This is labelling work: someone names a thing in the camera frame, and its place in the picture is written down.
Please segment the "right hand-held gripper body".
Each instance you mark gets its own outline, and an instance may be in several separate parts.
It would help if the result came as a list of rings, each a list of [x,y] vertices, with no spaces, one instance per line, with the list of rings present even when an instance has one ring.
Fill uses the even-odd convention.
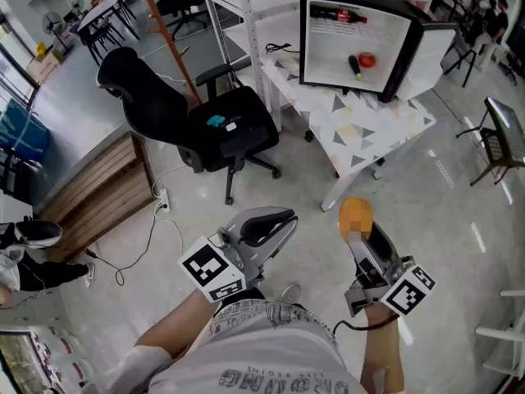
[[[373,251],[373,262],[356,263],[356,279],[345,292],[354,317],[372,304],[382,303],[399,316],[409,315],[436,286],[436,281],[411,256],[383,261]]]

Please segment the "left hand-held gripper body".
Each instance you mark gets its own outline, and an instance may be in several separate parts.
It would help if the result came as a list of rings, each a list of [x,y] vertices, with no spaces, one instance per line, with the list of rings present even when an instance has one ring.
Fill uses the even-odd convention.
[[[250,218],[200,236],[183,254],[179,265],[205,298],[216,303],[258,287],[263,268],[256,264],[255,245],[263,239],[260,221]]]

